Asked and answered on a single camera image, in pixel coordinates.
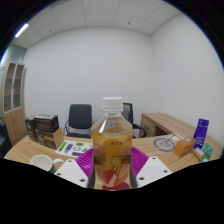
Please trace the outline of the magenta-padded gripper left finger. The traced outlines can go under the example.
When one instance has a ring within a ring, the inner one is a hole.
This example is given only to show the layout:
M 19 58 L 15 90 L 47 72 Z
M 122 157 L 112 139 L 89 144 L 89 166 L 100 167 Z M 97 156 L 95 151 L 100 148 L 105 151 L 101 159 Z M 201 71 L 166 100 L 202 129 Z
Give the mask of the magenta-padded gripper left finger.
M 77 159 L 67 159 L 55 175 L 81 187 L 93 188 L 95 185 L 93 149 L 84 152 Z

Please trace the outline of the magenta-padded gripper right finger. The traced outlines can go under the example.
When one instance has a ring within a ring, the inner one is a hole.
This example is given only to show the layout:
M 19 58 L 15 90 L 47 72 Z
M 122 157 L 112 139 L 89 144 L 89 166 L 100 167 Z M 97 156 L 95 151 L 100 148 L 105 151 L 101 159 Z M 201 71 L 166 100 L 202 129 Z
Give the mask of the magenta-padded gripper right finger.
M 139 149 L 131 149 L 130 183 L 132 187 L 143 187 L 170 175 L 170 169 L 157 157 L 148 157 Z

